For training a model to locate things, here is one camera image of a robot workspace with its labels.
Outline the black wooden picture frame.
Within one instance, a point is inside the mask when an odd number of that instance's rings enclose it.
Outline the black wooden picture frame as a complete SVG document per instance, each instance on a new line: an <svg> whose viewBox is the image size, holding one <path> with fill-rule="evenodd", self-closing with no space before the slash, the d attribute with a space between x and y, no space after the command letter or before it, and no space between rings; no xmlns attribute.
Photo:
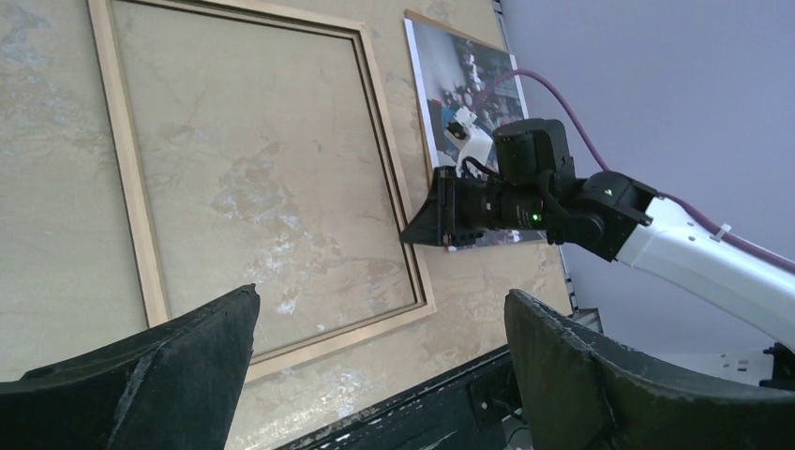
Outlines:
<svg viewBox="0 0 795 450"><path fill-rule="evenodd" d="M394 131L386 109L386 97L376 65L370 30L364 22L268 4L264 1L155 1L152 5L155 8L171 8L190 14L256 23L350 41L357 71L363 84L368 115L396 225L400 230L406 227L407 215L411 210L408 187L395 148ZM128 103L128 87L119 55L112 4L109 1L90 1L87 6L110 119L112 142L121 177L127 222L142 292L143 310L148 326L157 327L170 319L170 312L148 195L144 186L137 136ZM410 245L403 246L402 251L412 286L413 305L342 327L337 331L324 332L317 337L304 339L281 349L256 354L251 359L247 381L251 382L280 370L342 351L433 314L436 305L425 257Z"/></svg>

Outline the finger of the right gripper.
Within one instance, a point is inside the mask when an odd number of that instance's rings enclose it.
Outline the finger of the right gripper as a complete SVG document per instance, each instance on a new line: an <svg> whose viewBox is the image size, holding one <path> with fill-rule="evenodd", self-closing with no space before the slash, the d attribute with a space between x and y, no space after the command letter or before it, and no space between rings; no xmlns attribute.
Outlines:
<svg viewBox="0 0 795 450"><path fill-rule="evenodd" d="M449 207L442 200L426 199L414 218L400 232L400 242L436 248L450 247L449 213Z"/></svg>

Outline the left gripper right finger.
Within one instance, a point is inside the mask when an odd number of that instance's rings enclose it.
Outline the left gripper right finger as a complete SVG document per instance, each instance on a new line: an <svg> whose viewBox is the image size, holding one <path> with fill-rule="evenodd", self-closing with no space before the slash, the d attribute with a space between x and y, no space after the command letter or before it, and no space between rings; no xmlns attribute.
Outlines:
<svg viewBox="0 0 795 450"><path fill-rule="evenodd" d="M537 449L790 449L794 395L649 356L514 289L503 320Z"/></svg>

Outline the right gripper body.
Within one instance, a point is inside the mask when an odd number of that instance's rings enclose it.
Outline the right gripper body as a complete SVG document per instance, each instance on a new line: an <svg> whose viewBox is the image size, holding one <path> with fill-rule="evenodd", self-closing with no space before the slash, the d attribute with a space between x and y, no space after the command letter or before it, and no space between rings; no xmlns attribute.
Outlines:
<svg viewBox="0 0 795 450"><path fill-rule="evenodd" d="M495 129L499 169L484 176L434 170L438 246L459 246L486 231L539 231L551 243L577 235L578 213L564 203L578 186L564 125L525 119Z"/></svg>

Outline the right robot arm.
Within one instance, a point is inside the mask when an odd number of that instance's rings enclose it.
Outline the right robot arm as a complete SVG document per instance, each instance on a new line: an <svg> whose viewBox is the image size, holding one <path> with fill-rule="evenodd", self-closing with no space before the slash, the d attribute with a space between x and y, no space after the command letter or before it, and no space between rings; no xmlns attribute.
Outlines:
<svg viewBox="0 0 795 450"><path fill-rule="evenodd" d="M496 128L496 170L465 156L432 175L405 244L462 247L488 231L534 231L672 283L774 339L765 385L794 386L794 265L710 225L678 198L625 174L576 176L564 126L524 119Z"/></svg>

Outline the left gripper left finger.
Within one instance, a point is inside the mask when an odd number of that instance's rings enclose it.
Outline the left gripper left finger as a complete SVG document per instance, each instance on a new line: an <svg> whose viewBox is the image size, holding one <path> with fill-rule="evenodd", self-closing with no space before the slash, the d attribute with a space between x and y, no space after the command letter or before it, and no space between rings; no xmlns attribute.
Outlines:
<svg viewBox="0 0 795 450"><path fill-rule="evenodd" d="M244 285L189 313L1 385L5 449L221 449L253 354Z"/></svg>

